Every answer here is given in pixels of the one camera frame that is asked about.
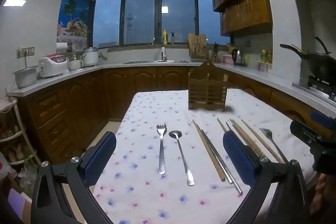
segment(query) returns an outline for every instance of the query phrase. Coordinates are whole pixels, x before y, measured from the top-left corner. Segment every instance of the stainless steel kettle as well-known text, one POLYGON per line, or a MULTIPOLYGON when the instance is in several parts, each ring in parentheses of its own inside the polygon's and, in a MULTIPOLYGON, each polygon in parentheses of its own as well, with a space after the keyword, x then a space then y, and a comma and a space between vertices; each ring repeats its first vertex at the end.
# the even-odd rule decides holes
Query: stainless steel kettle
POLYGON ((245 64, 245 58, 243 51, 241 49, 233 49, 231 52, 232 60, 235 65, 244 65, 245 64))

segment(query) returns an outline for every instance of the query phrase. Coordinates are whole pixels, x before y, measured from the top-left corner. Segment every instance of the ceiling light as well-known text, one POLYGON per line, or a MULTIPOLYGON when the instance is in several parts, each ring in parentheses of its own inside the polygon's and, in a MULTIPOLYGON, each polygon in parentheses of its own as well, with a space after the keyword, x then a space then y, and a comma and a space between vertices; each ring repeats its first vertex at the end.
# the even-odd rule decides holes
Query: ceiling light
POLYGON ((168 13, 168 6, 162 6, 161 13, 162 14, 167 14, 168 13))
POLYGON ((26 0, 6 0, 4 6, 23 6, 26 0))

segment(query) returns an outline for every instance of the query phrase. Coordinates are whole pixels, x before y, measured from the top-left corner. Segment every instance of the metal chopstick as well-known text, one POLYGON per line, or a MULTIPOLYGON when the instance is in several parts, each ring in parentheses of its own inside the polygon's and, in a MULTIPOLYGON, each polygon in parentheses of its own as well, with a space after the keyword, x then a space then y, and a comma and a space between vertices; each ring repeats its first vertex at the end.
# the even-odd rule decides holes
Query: metal chopstick
POLYGON ((227 181, 229 182, 229 184, 234 184, 237 192, 239 195, 243 195, 243 191, 242 189, 239 187, 237 181, 235 180, 235 178, 233 177, 233 175, 231 174, 230 170, 227 168, 224 160, 222 159, 222 157, 220 156, 220 154, 217 152, 216 148, 213 146, 212 142, 209 140, 208 136, 204 133, 203 130, 201 130, 206 142, 208 143, 211 152, 215 155, 216 159, 219 162, 219 165, 222 167, 224 174, 227 178, 227 181))

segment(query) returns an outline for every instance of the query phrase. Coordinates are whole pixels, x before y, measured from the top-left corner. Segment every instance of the window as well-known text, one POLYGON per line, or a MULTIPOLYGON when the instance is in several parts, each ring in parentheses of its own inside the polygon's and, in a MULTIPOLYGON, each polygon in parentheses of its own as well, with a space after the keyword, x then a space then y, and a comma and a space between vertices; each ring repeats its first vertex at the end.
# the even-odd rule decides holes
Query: window
POLYGON ((124 45, 150 43, 154 38, 154 0, 126 0, 124 45))
POLYGON ((210 44, 216 42, 225 45, 230 42, 230 38, 221 36, 219 13, 212 9, 212 0, 198 0, 199 33, 205 33, 210 44))
POLYGON ((195 33, 195 0, 162 0, 161 11, 162 32, 168 32, 169 42, 172 32, 175 42, 186 42, 188 33, 195 33))
POLYGON ((93 46, 119 45, 121 0, 96 0, 93 19, 93 46))

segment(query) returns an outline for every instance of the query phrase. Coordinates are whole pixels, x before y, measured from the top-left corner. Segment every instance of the white cloth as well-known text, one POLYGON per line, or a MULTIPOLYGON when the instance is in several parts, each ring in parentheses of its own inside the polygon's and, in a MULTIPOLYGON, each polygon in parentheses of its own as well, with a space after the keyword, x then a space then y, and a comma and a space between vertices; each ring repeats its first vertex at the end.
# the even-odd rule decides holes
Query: white cloth
MULTIPOLYGON (((110 219, 119 224, 151 223, 226 223, 245 198, 245 185, 222 143, 223 124, 234 119, 256 141, 265 155, 277 162, 259 140, 244 126, 252 126, 275 151, 272 143, 258 130, 268 128, 288 160, 299 161, 308 183, 315 175, 309 147, 290 133, 291 120, 271 106, 238 89, 228 89, 229 111, 188 110, 188 91, 137 93, 118 129, 117 148, 100 176, 93 195, 110 219), (200 126, 220 153, 243 190, 239 196, 233 185, 222 182, 192 123, 200 126), (168 132, 182 131, 181 147, 195 185, 187 186, 184 166, 176 140, 167 134, 164 142, 166 173, 159 175, 160 139, 157 124, 168 132)), ((276 184, 259 212, 265 213, 276 184)))

